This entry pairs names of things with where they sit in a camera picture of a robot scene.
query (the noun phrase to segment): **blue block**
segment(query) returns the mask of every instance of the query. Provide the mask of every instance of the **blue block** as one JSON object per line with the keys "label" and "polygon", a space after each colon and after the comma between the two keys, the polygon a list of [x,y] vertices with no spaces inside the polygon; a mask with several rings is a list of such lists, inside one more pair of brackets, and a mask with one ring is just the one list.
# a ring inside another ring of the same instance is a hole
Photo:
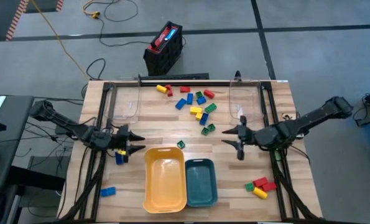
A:
{"label": "blue block", "polygon": [[117,165],[123,165],[124,164],[124,156],[118,154],[117,152],[115,153],[116,155],[116,164]]}
{"label": "blue block", "polygon": [[193,93],[187,94],[187,104],[192,105],[193,104]]}
{"label": "blue block", "polygon": [[180,99],[179,101],[178,101],[178,103],[175,105],[175,107],[178,109],[178,110],[180,110],[180,109],[182,109],[183,108],[183,106],[186,104],[186,100],[185,99]]}
{"label": "blue block", "polygon": [[199,99],[197,99],[197,103],[198,103],[199,105],[201,105],[201,104],[203,104],[203,103],[205,103],[205,102],[207,102],[207,100],[205,99],[205,97],[204,97],[204,96],[202,96],[202,97],[200,97]]}
{"label": "blue block", "polygon": [[107,196],[111,196],[111,195],[115,195],[115,194],[116,194],[116,188],[115,187],[109,187],[108,189],[100,190],[100,195],[102,197],[107,197]]}
{"label": "blue block", "polygon": [[205,123],[207,122],[207,119],[208,119],[208,114],[203,113],[203,116],[201,117],[201,120],[200,120],[200,124],[205,125]]}

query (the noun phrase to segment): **toy block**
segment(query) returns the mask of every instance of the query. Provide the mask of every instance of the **toy block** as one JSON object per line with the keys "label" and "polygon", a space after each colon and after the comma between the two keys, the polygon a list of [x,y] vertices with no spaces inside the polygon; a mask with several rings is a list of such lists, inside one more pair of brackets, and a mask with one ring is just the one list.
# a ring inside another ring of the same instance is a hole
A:
{"label": "toy block", "polygon": [[180,140],[180,141],[177,143],[177,146],[178,146],[178,148],[183,149],[186,145],[185,145],[185,143],[184,143],[182,140]]}
{"label": "toy block", "polygon": [[187,94],[187,104],[192,105],[193,104],[193,93]]}
{"label": "toy block", "polygon": [[116,164],[117,165],[123,165],[124,164],[124,158],[123,158],[123,155],[119,154],[118,151],[116,151],[114,153],[114,155],[116,156]]}
{"label": "toy block", "polygon": [[257,195],[258,197],[262,198],[262,199],[266,199],[267,198],[267,193],[257,187],[254,187],[254,190],[252,190],[252,192],[254,193],[254,195]]}
{"label": "toy block", "polygon": [[207,122],[207,119],[208,119],[208,114],[203,113],[203,116],[201,117],[201,120],[200,120],[200,124],[205,125],[205,123]]}
{"label": "toy block", "polygon": [[263,178],[254,180],[252,183],[254,184],[255,187],[262,187],[263,185],[267,184],[268,181],[266,177],[263,177]]}
{"label": "toy block", "polygon": [[201,131],[201,133],[204,134],[205,136],[208,135],[209,132],[210,130],[208,130],[208,128],[203,128],[203,130]]}
{"label": "toy block", "polygon": [[108,189],[101,189],[100,195],[102,197],[112,196],[116,194],[116,188],[115,187],[109,187]]}
{"label": "toy block", "polygon": [[180,86],[179,87],[181,93],[189,93],[190,92],[190,87],[187,86]]}
{"label": "toy block", "polygon": [[200,97],[202,97],[203,96],[203,94],[200,92],[200,91],[198,91],[197,93],[196,93],[196,97],[197,97],[197,99],[199,99]]}
{"label": "toy block", "polygon": [[204,90],[204,95],[208,96],[210,99],[214,98],[215,94],[210,90]]}
{"label": "toy block", "polygon": [[178,109],[178,110],[180,110],[180,109],[182,109],[183,108],[183,106],[186,104],[186,100],[185,99],[180,99],[179,101],[178,101],[178,103],[175,105],[175,107]]}
{"label": "toy block", "polygon": [[198,113],[201,113],[201,112],[203,112],[203,108],[198,108],[198,107],[195,107],[195,106],[190,107],[190,114],[198,114]]}
{"label": "toy block", "polygon": [[205,99],[204,96],[200,97],[199,99],[197,99],[197,103],[199,105],[202,105],[203,103],[207,102],[207,100]]}
{"label": "toy block", "polygon": [[199,120],[201,120],[201,117],[203,116],[203,114],[202,113],[197,113],[196,114],[196,120],[197,121],[199,121]]}
{"label": "toy block", "polygon": [[155,88],[162,93],[167,93],[167,88],[162,85],[157,85]]}
{"label": "toy block", "polygon": [[264,184],[262,186],[262,190],[265,191],[265,192],[268,192],[270,190],[274,190],[276,188],[277,188],[277,186],[276,186],[276,184],[274,182],[267,183],[267,184]]}
{"label": "toy block", "polygon": [[210,104],[205,108],[205,112],[211,113],[212,111],[216,110],[216,105],[214,103]]}
{"label": "toy block", "polygon": [[212,131],[215,131],[215,125],[214,124],[210,124],[210,125],[208,125],[208,130],[210,131],[210,132],[212,132]]}
{"label": "toy block", "polygon": [[252,192],[254,190],[254,184],[252,184],[252,183],[246,184],[246,190],[248,192]]}

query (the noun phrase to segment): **plastic bin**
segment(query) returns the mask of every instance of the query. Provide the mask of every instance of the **plastic bin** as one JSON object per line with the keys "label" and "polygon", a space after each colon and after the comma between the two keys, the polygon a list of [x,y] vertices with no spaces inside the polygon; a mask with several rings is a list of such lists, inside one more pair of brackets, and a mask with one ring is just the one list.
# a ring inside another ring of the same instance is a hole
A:
{"label": "plastic bin", "polygon": [[179,212],[186,206],[185,159],[177,147],[147,150],[146,195],[143,207],[150,213]]}
{"label": "plastic bin", "polygon": [[214,163],[210,159],[192,159],[185,163],[187,205],[212,206],[218,200]]}

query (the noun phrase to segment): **teal bin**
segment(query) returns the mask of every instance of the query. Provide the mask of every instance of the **teal bin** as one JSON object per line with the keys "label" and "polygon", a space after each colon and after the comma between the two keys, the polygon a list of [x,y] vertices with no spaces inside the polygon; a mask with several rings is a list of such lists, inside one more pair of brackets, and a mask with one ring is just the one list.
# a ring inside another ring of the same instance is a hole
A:
{"label": "teal bin", "polygon": [[214,163],[210,159],[191,159],[185,163],[187,205],[212,206],[218,201]]}

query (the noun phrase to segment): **yellow cable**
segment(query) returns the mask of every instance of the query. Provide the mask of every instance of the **yellow cable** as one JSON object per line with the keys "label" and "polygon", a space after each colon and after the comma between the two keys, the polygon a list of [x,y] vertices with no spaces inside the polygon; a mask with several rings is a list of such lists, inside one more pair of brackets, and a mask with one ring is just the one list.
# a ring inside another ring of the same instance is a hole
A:
{"label": "yellow cable", "polygon": [[93,2],[94,0],[89,0],[87,3],[85,3],[84,5],[83,5],[83,8],[82,8],[82,10],[83,10],[83,12],[85,13],[85,14],[87,14],[87,15],[93,15],[93,14],[96,14],[96,13],[98,13],[98,11],[95,11],[95,12],[87,12],[87,11],[85,11],[85,6],[86,5],[88,5],[88,4],[90,4],[91,2]]}
{"label": "yellow cable", "polygon": [[36,8],[36,10],[41,14],[41,16],[45,19],[45,21],[47,22],[47,24],[49,25],[49,27],[52,29],[53,33],[55,34],[56,36],[56,39],[58,39],[60,45],[62,46],[62,49],[63,51],[67,54],[67,56],[70,57],[70,59],[75,63],[75,65],[77,66],[78,69],[80,69],[81,73],[84,75],[84,78],[86,81],[89,80],[88,76],[86,75],[86,73],[84,72],[84,70],[82,70],[82,68],[79,66],[79,64],[77,63],[77,61],[67,52],[65,46],[63,45],[62,41],[60,40],[60,37],[59,35],[56,33],[55,29],[52,27],[52,25],[49,23],[48,19],[42,14],[40,8],[38,7],[38,5],[35,3],[34,0],[31,0],[31,3],[34,5],[34,7]]}

